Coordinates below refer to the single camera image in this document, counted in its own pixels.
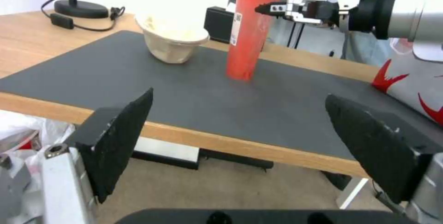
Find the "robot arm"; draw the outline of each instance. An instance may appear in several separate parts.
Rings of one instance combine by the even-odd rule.
[[[342,32],[373,33],[378,39],[443,41],[443,32],[436,27],[443,26],[441,0],[287,0],[260,5],[256,12],[294,22],[334,24]]]

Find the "red logo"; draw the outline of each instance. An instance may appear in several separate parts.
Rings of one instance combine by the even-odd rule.
[[[435,122],[443,126],[443,107],[441,107],[439,111],[429,108],[421,98],[420,93],[418,93],[418,99],[420,101],[421,107],[429,115],[429,117],[431,117]]]
[[[405,77],[408,77],[409,74],[403,74],[399,75],[394,78],[386,78],[386,71],[388,70],[389,65],[391,64],[392,60],[386,61],[386,63],[380,68],[380,70],[377,73],[377,76],[375,76],[374,81],[372,81],[372,85],[377,88],[378,90],[382,91],[383,93],[386,93],[388,91],[388,88],[394,84],[397,81],[400,81],[404,79]]]

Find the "table edge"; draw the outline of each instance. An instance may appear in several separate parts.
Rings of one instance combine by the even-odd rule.
[[[0,109],[74,124],[83,123],[93,112],[91,109],[27,98],[5,92],[0,92]],[[146,121],[141,131],[141,136],[311,169],[368,177],[358,161],[246,141],[234,137],[226,137],[160,123]]]

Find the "wooden table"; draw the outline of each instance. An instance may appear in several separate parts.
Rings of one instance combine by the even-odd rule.
[[[75,19],[77,24],[106,27],[108,19]],[[41,12],[0,16],[0,78],[76,49],[119,30],[140,32],[133,16],[119,19],[114,30],[104,33],[81,29],[67,30],[52,25]],[[206,47],[227,51],[228,45],[209,41]],[[370,82],[378,69],[301,50],[266,44],[261,59],[298,66],[328,74]],[[93,112],[49,101],[0,92],[0,109],[81,124]],[[357,161],[266,145],[232,137],[146,122],[141,133],[167,142],[231,153],[251,158],[368,177]]]

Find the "gray table mat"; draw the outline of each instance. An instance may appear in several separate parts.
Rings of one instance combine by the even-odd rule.
[[[150,54],[141,34],[120,31],[1,79],[0,91],[97,109],[153,87],[152,122],[345,159],[354,158],[329,121],[328,93],[393,112],[432,140],[443,136],[366,82],[266,60],[250,82],[227,78],[225,69],[226,52],[199,47],[187,63],[170,65]]]

